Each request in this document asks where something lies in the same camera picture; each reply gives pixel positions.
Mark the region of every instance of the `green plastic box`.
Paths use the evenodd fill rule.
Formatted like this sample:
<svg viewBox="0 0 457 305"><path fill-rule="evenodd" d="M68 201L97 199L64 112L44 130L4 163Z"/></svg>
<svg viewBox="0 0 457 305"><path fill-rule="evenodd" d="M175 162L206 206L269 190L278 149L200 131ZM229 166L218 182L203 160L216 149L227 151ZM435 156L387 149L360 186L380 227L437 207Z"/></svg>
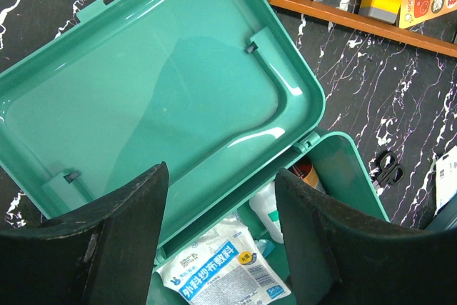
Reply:
<svg viewBox="0 0 457 305"><path fill-rule="evenodd" d="M165 161L160 266L234 209L267 237L247 201L307 154L328 194L388 220L351 138L316 129L322 88L265 0L95 1L78 18L0 76L0 162L46 217ZM282 245L268 260L288 276ZM149 304L185 301L154 273Z"/></svg>

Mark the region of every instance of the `box hinge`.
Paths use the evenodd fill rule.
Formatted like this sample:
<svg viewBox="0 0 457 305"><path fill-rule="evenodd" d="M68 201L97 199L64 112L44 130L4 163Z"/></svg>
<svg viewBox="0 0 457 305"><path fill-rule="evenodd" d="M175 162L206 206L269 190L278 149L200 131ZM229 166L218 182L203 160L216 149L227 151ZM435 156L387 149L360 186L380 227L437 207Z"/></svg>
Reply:
<svg viewBox="0 0 457 305"><path fill-rule="evenodd" d="M320 141L321 137L315 132L310 132L304 139L301 139L293 145L293 148L301 154L310 151L316 143Z"/></svg>

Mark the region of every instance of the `yellow logo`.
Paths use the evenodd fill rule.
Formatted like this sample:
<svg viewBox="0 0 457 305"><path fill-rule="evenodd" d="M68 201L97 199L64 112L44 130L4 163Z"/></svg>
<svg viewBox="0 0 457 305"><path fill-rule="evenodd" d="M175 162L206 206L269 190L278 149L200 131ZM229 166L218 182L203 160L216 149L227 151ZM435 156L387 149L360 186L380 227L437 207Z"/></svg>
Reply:
<svg viewBox="0 0 457 305"><path fill-rule="evenodd" d="M238 261L240 264L249 264L252 261L252 253L243 251L240 256L238 256Z"/></svg>

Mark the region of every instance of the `blue label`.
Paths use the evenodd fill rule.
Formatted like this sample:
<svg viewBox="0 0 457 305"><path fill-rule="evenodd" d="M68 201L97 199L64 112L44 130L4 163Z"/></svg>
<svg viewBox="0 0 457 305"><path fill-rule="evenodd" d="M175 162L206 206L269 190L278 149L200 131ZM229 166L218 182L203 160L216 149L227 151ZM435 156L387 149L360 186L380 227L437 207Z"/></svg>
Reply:
<svg viewBox="0 0 457 305"><path fill-rule="evenodd" d="M284 290L281 286L276 285L266 290L266 293L270 296L270 298L275 299L279 294L284 293Z"/></svg>
<svg viewBox="0 0 457 305"><path fill-rule="evenodd" d="M179 289L187 300L191 300L205 284L211 280L222 268L224 268L236 255L238 251L233 244L225 243L189 280Z"/></svg>

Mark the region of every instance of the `white bottle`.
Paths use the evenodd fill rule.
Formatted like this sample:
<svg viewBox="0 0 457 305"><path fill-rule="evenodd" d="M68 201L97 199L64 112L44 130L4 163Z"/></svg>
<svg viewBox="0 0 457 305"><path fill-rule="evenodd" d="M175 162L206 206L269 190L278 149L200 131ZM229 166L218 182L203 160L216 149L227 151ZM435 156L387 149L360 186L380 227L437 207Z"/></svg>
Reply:
<svg viewBox="0 0 457 305"><path fill-rule="evenodd" d="M249 199L249 206L256 212L270 233L271 238L278 242L284 243L281 225L279 224L279 213L276 208L276 197L274 195L274 181L266 185L262 190L257 192Z"/></svg>

